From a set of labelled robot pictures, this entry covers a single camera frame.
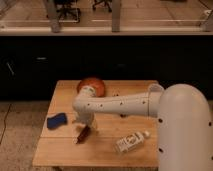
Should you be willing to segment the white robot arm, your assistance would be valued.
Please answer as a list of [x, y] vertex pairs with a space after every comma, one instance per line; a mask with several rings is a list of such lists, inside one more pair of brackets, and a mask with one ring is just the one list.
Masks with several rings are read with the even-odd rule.
[[86, 85], [73, 101], [76, 120], [96, 113], [155, 117], [158, 171], [213, 171], [213, 113], [203, 93], [188, 84], [152, 84], [139, 94], [99, 97]]

